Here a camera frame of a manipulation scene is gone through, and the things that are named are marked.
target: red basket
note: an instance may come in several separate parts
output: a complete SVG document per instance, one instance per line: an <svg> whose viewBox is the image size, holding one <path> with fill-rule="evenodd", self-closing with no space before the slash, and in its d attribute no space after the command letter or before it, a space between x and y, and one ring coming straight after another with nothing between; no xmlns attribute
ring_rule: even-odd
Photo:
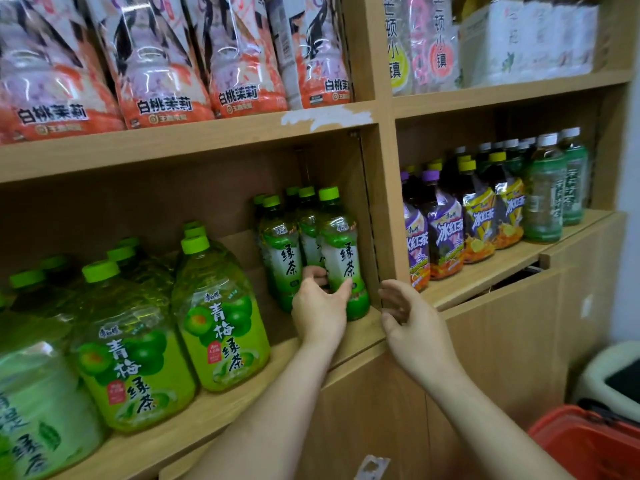
<svg viewBox="0 0 640 480"><path fill-rule="evenodd" d="M624 421L564 406L529 435L577 480L640 480L640 429Z"/></svg>

